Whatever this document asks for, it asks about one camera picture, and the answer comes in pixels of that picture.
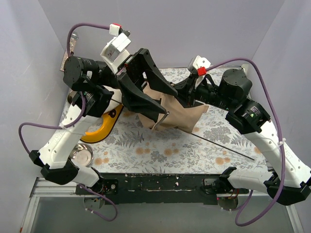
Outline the beige pet tent fabric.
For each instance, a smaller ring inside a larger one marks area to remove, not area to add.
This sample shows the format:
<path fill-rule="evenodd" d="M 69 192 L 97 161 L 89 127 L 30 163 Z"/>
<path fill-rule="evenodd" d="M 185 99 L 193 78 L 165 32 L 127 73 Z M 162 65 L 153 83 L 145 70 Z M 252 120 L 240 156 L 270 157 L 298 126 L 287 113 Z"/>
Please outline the beige pet tent fabric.
<path fill-rule="evenodd" d="M 207 104 L 199 104 L 195 107 L 185 108 L 174 96 L 152 90 L 149 85 L 146 85 L 143 92 L 149 97 L 160 101 L 161 106 L 169 112 L 168 116 L 161 123 L 158 122 L 162 119 L 162 114 L 156 116 L 155 120 L 138 114 L 142 125 L 153 131 L 178 128 L 184 132 L 191 133 L 202 114 L 206 113 L 209 108 Z"/>

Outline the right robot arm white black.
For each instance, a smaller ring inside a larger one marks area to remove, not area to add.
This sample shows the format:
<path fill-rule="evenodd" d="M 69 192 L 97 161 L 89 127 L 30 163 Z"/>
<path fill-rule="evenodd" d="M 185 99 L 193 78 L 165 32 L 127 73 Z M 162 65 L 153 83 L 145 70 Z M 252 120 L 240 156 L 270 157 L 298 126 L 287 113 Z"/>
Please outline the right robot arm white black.
<path fill-rule="evenodd" d="M 252 82 L 245 73 L 239 69 L 228 69 L 219 85 L 209 74 L 198 86 L 195 86 L 196 81 L 197 77 L 190 74 L 174 84 L 177 99 L 187 107 L 200 101 L 226 110 L 228 123 L 251 141 L 273 168 L 267 172 L 251 172 L 229 167 L 205 189 L 216 194 L 231 193 L 240 188 L 251 189 L 272 198 L 280 190 L 277 202 L 285 206 L 306 200 L 311 193 L 311 169 L 284 141 L 279 140 L 269 114 L 248 97 Z"/>

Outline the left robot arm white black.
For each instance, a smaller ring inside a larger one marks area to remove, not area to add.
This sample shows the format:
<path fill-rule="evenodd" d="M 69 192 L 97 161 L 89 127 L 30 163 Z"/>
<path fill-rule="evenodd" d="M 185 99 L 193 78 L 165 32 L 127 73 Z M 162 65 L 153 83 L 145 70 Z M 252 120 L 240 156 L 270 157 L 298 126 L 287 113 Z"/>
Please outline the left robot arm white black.
<path fill-rule="evenodd" d="M 76 93 L 72 104 L 46 145 L 29 152 L 29 157 L 46 180 L 60 185 L 75 182 L 85 185 L 92 194 L 99 194 L 104 187 L 99 172 L 69 157 L 81 137 L 103 114 L 121 104 L 152 119 L 165 114 L 159 101 L 143 92 L 145 81 L 152 89 L 170 96 L 177 96 L 177 91 L 161 74 L 147 49 L 119 55 L 103 51 L 102 61 L 70 56 L 64 64 L 63 80 Z"/>

